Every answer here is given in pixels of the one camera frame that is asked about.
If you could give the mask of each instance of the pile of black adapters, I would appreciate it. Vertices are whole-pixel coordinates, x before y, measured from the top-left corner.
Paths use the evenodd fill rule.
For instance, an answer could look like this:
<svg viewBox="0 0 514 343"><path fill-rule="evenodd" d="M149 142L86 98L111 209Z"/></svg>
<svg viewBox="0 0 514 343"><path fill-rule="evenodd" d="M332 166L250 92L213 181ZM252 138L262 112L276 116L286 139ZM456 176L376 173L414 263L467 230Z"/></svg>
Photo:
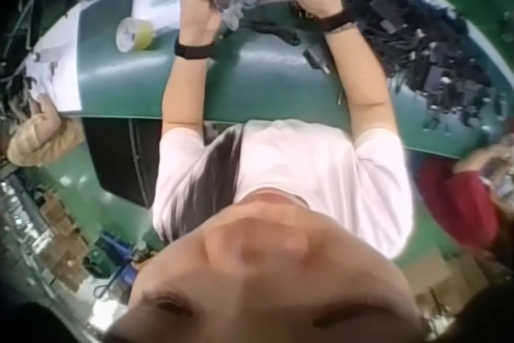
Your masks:
<svg viewBox="0 0 514 343"><path fill-rule="evenodd" d="M503 119L503 96L492 88L474 54L462 15L425 0L345 0L358 26L377 53L398 93L403 84L424 96L438 117L459 116L466 126L480 123L486 104Z"/></svg>

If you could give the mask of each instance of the black wristband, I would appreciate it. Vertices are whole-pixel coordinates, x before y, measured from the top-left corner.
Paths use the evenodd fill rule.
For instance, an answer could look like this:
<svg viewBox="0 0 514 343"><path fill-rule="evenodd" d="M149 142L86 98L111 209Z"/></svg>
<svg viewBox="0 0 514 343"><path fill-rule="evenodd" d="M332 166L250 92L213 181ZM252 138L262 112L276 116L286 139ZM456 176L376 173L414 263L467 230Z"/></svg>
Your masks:
<svg viewBox="0 0 514 343"><path fill-rule="evenodd" d="M319 20L319 24L323 32L334 31L346 24L355 22L355 13L353 12L352 7L348 4L345 4L343 10L337 14Z"/></svg>
<svg viewBox="0 0 514 343"><path fill-rule="evenodd" d="M175 56L184 59L207 59L213 55L214 43L207 46L184 46L175 39Z"/></svg>

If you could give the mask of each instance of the red clothing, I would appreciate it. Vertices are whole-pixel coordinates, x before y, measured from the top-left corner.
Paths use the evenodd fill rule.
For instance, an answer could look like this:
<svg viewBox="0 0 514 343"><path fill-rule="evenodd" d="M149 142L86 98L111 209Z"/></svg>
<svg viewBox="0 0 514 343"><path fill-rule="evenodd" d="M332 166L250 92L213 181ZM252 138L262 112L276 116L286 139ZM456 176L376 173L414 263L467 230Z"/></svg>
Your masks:
<svg viewBox="0 0 514 343"><path fill-rule="evenodd" d="M487 249L498 233L496 206L478 173L453 174L454 163L427 159L416 178L419 192L435 221L457 243Z"/></svg>

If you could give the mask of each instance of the yellow tape roll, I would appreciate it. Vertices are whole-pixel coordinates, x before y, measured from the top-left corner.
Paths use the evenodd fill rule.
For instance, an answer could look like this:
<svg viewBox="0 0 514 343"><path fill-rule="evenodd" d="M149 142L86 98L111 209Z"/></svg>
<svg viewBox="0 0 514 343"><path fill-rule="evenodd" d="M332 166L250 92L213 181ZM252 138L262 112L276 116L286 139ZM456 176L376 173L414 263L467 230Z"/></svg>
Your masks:
<svg viewBox="0 0 514 343"><path fill-rule="evenodd" d="M125 18L116 30L116 45L121 52L141 51L152 43L153 36L150 21Z"/></svg>

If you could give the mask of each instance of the white t-shirt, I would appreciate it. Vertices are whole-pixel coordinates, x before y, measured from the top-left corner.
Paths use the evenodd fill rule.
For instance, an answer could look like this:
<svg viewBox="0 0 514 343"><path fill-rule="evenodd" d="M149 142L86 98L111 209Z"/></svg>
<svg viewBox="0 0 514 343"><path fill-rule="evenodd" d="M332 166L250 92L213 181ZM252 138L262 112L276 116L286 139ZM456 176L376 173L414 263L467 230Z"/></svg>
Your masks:
<svg viewBox="0 0 514 343"><path fill-rule="evenodd" d="M177 185L212 145L204 146L198 133L185 128L161 139L152 209L157 233L169 229ZM402 142L386 129L371 129L352 143L343 131L325 125L251 120L243 131L235 202L261 188L302 198L390 259L402 251L413 227Z"/></svg>

